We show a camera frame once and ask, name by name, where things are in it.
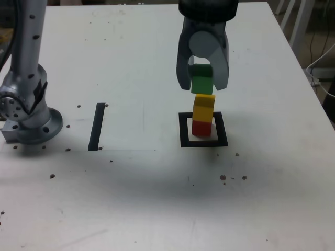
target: cable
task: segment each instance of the cable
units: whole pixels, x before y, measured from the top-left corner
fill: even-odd
[[[324,55],[322,55],[321,57],[319,57],[316,61],[314,61],[313,63],[311,63],[309,66],[306,67],[306,72],[308,73],[309,76],[311,76],[312,79],[314,80],[318,80],[317,78],[313,77],[313,75],[309,72],[309,68],[314,65],[315,63],[317,63],[320,59],[322,59],[325,55],[328,54],[328,52],[330,52],[333,48],[335,47],[335,44],[332,45],[332,47],[330,47],[330,49],[328,51],[325,52]],[[327,93],[329,96],[335,98],[335,95],[330,94],[329,92],[326,91],[326,89],[322,86],[321,82],[319,82],[320,87],[322,88],[322,90]]]
[[[313,26],[313,36],[312,36],[312,39],[311,39],[310,45],[309,45],[310,63],[311,64],[313,63],[312,44],[313,44],[313,41],[314,41],[315,32],[316,32],[315,31],[315,27]],[[318,89],[316,88],[316,85],[314,83],[314,79],[313,78],[312,78],[312,81],[311,81],[310,85],[312,86],[312,88],[315,88],[315,94],[318,94]]]

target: white tabletop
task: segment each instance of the white tabletop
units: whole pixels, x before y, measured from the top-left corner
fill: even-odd
[[[267,3],[227,23],[228,147],[180,148],[182,23],[177,5],[48,7],[40,63],[64,128],[44,150],[0,137],[0,250],[335,249],[335,133]]]

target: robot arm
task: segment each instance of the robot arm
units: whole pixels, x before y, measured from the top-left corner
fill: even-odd
[[[182,89],[191,87],[193,56],[210,62],[217,90],[227,87],[229,54],[225,26],[236,15],[237,5],[238,0],[180,0],[179,10],[185,18],[176,71]]]
[[[45,101],[47,74],[38,64],[47,0],[14,0],[16,29],[10,70],[0,87],[0,112],[7,142],[38,144],[62,128],[59,112]]]

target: black line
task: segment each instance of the black line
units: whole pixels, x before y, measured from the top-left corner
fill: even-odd
[[[216,133],[218,140],[190,141],[188,138],[187,118],[191,118],[191,112],[179,113],[180,147],[220,147],[228,146],[224,120],[219,111],[213,113],[215,119]]]
[[[90,142],[88,144],[89,151],[98,151],[101,126],[103,125],[104,111],[105,103],[97,103],[91,130]]]

